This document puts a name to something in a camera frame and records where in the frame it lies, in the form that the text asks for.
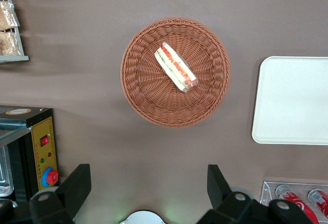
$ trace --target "round wicker basket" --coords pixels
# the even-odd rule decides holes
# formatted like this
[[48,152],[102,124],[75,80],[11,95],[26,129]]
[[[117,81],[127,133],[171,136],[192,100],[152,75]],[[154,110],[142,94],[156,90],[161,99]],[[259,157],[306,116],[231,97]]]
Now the round wicker basket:
[[[181,92],[165,74],[154,53],[167,42],[198,78],[198,87]],[[139,31],[121,65],[121,83],[132,108],[157,125],[194,125],[222,102],[229,85],[230,62],[219,38],[206,26],[186,18],[164,18]]]

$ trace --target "wire rack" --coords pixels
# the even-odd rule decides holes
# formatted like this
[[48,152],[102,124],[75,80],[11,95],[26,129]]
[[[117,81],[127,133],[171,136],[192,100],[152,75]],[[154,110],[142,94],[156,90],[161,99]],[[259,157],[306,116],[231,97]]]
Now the wire rack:
[[2,56],[0,55],[0,63],[8,63],[8,62],[18,62],[18,61],[27,61],[29,60],[28,56],[24,55],[24,50],[22,46],[22,41],[21,41],[21,36],[19,34],[19,29],[18,27],[14,27],[12,29],[7,30],[8,32],[14,32],[16,33],[16,38],[17,38],[17,43],[21,52],[21,56]]

